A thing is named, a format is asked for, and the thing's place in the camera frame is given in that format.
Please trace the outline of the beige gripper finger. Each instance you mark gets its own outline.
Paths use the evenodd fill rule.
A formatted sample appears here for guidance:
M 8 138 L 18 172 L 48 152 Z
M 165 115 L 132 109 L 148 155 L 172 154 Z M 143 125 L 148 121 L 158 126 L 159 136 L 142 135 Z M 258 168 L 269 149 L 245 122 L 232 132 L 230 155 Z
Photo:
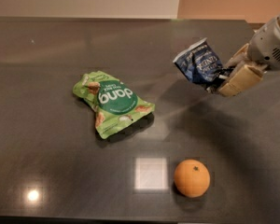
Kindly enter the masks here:
M 225 64 L 224 67 L 236 66 L 239 62 L 243 61 L 247 57 L 247 50 L 249 44 L 244 44 Z
M 225 97 L 232 97 L 254 87 L 262 81 L 262 78 L 262 71 L 245 64 L 233 71 L 232 75 L 217 89 L 217 92 Z

